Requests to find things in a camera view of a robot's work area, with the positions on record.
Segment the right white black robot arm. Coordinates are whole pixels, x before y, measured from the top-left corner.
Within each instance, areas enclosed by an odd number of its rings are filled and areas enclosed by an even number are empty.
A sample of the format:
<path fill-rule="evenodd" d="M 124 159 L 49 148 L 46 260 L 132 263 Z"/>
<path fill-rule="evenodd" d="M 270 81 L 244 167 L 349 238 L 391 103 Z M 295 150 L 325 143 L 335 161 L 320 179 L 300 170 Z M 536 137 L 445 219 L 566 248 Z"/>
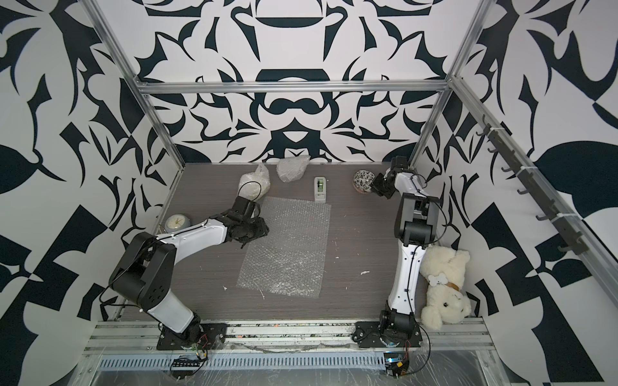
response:
<path fill-rule="evenodd" d="M 408 159 L 396 156 L 390 168 L 370 184 L 372 192 L 390 199 L 401 195 L 394 222 L 398 241 L 398 263 L 394 284 L 381 312 L 381 334 L 418 334 L 415 320 L 416 288 L 426 249 L 438 240 L 439 200 L 428 195 L 420 175 L 410 169 Z"/>

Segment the white teddy bear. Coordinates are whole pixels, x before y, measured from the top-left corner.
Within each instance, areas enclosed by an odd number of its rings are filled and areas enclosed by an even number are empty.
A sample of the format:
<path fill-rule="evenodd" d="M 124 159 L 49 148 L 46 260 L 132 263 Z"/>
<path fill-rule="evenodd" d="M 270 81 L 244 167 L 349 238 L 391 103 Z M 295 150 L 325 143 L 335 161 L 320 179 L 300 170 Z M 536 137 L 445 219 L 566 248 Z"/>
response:
<path fill-rule="evenodd" d="M 463 292 L 471 256 L 468 251 L 431 246 L 423 258 L 420 274 L 426 279 L 426 305 L 421 311 L 425 328 L 439 331 L 444 324 L 461 323 L 471 315 L 470 299 Z"/>

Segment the aluminium frame rail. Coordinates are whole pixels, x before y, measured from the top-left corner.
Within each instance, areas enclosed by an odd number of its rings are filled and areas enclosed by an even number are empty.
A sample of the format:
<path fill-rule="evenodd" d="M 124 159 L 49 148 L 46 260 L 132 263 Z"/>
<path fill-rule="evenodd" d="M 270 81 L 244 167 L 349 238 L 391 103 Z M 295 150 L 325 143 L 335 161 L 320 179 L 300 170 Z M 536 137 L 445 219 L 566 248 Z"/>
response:
<path fill-rule="evenodd" d="M 308 93 L 308 92 L 381 92 L 443 91 L 445 80 L 330 80 L 330 81 L 255 81 L 255 82 L 138 82 L 142 94 L 172 93 Z"/>

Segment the electronics board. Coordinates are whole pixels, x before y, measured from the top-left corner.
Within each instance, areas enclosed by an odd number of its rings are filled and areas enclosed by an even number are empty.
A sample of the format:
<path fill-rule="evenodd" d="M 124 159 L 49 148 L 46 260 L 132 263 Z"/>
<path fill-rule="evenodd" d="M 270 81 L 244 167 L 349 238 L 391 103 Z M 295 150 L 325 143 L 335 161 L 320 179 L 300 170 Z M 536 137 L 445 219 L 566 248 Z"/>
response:
<path fill-rule="evenodd" d="M 194 376 L 207 363 L 206 357 L 188 357 L 182 356 L 172 360 L 169 367 L 169 375 L 179 381 L 189 376 Z"/>
<path fill-rule="evenodd" d="M 408 373 L 410 360 L 404 352 L 386 352 L 384 354 L 385 371 L 388 376 L 399 378 Z"/>

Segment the bubble wrap sheet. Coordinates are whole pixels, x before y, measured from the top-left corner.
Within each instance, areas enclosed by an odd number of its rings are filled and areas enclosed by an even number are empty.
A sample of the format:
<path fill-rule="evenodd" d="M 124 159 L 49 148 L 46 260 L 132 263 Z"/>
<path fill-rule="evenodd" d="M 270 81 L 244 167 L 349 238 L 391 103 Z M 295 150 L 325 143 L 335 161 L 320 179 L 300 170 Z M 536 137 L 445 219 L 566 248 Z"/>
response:
<path fill-rule="evenodd" d="M 270 172 L 265 164 L 259 164 L 255 171 L 244 174 L 238 184 L 238 195 L 257 201 L 270 190 Z"/>
<path fill-rule="evenodd" d="M 311 157 L 309 155 L 282 159 L 277 165 L 278 177 L 283 183 L 291 183 L 300 180 L 304 176 L 310 161 Z"/>
<path fill-rule="evenodd" d="M 322 288 L 331 219 L 330 204 L 267 197 L 270 231 L 249 243 L 237 286 L 262 293 L 317 299 Z"/>

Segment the black white speckled bowl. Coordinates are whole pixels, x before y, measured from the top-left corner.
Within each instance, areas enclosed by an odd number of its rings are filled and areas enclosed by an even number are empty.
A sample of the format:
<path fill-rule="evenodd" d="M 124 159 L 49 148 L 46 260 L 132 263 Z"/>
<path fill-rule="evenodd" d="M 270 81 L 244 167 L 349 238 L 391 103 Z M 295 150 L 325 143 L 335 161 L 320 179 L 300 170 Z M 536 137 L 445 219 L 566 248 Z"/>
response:
<path fill-rule="evenodd" d="M 361 194 L 371 194 L 371 184 L 373 183 L 375 177 L 375 173 L 370 170 L 358 170 L 352 177 L 352 186 Z"/>

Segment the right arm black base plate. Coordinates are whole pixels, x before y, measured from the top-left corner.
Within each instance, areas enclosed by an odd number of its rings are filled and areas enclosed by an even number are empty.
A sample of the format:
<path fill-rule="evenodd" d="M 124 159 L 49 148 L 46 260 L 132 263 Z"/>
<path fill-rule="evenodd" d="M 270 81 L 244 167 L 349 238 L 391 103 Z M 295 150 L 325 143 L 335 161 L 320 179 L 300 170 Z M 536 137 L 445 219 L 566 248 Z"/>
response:
<path fill-rule="evenodd" d="M 352 342 L 360 348 L 412 348 L 421 347 L 423 343 L 420 326 L 413 319 L 389 321 L 359 321 L 354 325 Z"/>

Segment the right electronics board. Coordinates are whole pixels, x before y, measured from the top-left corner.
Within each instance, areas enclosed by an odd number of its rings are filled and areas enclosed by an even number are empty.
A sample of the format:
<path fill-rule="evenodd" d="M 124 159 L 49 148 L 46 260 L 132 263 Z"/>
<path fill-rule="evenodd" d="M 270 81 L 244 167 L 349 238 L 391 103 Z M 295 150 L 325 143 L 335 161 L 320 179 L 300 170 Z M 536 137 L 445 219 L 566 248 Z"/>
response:
<path fill-rule="evenodd" d="M 386 352 L 384 354 L 385 371 L 388 376 L 399 378 L 408 373 L 410 360 L 404 352 Z"/>

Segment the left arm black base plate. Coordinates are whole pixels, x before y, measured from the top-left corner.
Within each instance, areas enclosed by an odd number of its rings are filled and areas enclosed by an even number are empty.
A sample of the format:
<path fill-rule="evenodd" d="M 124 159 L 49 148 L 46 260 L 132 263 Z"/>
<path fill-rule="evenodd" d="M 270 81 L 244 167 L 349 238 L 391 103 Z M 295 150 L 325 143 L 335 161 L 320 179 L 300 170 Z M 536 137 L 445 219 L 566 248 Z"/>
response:
<path fill-rule="evenodd" d="M 176 333 L 160 323 L 156 350 L 218 349 L 225 343 L 228 326 L 225 323 L 201 323 L 200 325 L 194 323 L 185 332 Z"/>

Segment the left electronics board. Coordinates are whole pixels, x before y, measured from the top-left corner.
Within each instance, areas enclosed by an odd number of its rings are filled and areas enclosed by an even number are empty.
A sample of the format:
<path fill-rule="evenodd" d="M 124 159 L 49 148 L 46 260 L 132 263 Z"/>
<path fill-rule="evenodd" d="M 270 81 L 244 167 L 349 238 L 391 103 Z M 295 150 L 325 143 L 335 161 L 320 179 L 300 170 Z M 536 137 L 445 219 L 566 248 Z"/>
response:
<path fill-rule="evenodd" d="M 172 360 L 169 367 L 169 375 L 179 381 L 189 376 L 194 376 L 207 363 L 206 357 L 188 357 L 182 356 Z"/>

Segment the grey wall hook rail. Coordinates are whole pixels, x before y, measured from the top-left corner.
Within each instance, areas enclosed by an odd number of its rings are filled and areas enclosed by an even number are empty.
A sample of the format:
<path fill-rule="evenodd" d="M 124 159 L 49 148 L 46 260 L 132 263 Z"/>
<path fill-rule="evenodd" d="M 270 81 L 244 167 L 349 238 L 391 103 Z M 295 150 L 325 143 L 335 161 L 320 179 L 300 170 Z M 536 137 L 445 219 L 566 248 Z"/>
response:
<path fill-rule="evenodd" d="M 489 150 L 491 153 L 500 154 L 505 160 L 507 166 L 502 171 L 519 180 L 523 189 L 519 190 L 518 194 L 529 195 L 536 202 L 542 211 L 536 219 L 550 222 L 563 239 L 563 245 L 558 250 L 576 255 L 589 251 L 584 233 L 576 225 L 578 216 L 558 197 L 558 192 L 539 168 L 524 154 L 505 128 L 492 125 L 485 114 L 481 119 L 483 129 L 479 135 L 485 136 L 492 143 L 493 148 Z"/>

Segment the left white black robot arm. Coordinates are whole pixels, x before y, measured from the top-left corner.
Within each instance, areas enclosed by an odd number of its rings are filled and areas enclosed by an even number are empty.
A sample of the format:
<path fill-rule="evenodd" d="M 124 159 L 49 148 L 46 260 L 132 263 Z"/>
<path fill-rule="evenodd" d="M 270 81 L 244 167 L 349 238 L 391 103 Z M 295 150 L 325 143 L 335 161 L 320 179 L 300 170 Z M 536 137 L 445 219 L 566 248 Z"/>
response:
<path fill-rule="evenodd" d="M 195 343 L 203 334 L 201 319 L 171 289 L 175 265 L 212 246 L 229 241 L 245 245 L 268 232 L 262 217 L 220 215 L 176 233 L 140 233 L 111 274 L 109 288 L 161 323 L 165 331 Z"/>

